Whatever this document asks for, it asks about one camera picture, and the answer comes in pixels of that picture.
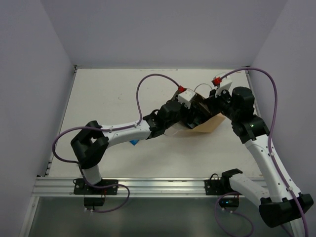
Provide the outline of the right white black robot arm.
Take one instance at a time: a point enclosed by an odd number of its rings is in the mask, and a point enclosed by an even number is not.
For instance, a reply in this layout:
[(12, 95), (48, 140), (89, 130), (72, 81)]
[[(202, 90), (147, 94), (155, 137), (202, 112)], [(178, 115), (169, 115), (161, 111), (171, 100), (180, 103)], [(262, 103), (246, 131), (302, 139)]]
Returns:
[(255, 204), (265, 224), (274, 228), (301, 218), (314, 201), (303, 194), (281, 162), (262, 118), (254, 114), (254, 95), (249, 88), (236, 87), (231, 93), (212, 90), (206, 104), (212, 115), (221, 113), (231, 120), (232, 129), (255, 159), (266, 188), (247, 178), (239, 169), (222, 173), (220, 191), (238, 192)]

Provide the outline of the blue snack packet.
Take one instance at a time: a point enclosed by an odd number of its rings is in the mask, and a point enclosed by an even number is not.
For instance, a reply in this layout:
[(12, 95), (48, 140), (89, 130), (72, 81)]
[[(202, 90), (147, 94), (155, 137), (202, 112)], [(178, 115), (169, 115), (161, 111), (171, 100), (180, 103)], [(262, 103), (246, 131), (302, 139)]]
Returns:
[(139, 142), (139, 140), (131, 140), (131, 141), (129, 141), (133, 146), (135, 146), (138, 142)]

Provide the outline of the brown paper bag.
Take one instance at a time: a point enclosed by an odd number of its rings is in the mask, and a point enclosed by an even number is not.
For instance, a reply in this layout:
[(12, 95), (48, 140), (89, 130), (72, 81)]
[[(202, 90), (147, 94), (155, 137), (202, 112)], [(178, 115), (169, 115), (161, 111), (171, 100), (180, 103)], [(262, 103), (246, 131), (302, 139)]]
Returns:
[[(213, 90), (211, 85), (206, 84), (206, 83), (200, 83), (194, 88), (194, 92), (196, 93), (196, 95), (199, 94), (199, 93), (197, 93), (197, 89), (203, 85), (206, 85), (210, 88), (210, 90)], [(224, 120), (225, 120), (224, 116), (217, 114), (215, 116), (212, 116), (212, 118), (210, 118), (205, 123), (196, 126), (194, 129), (188, 129), (181, 122), (178, 122), (177, 124), (168, 128), (165, 131), (164, 135), (165, 136), (175, 136), (177, 133), (180, 133), (180, 131), (197, 132), (197, 133), (212, 133)]]

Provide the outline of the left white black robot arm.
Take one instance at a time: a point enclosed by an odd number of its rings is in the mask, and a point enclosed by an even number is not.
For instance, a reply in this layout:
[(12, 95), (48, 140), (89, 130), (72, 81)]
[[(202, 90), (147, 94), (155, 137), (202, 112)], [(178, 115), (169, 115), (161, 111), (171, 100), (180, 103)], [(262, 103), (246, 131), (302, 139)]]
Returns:
[(156, 138), (179, 122), (190, 129), (199, 125), (201, 117), (197, 105), (187, 108), (184, 103), (169, 100), (160, 109), (144, 116), (140, 122), (125, 124), (123, 127), (102, 127), (96, 121), (88, 123), (71, 140), (80, 171), (86, 180), (85, 188), (92, 194), (102, 190), (103, 182), (98, 164), (106, 149), (132, 140)]

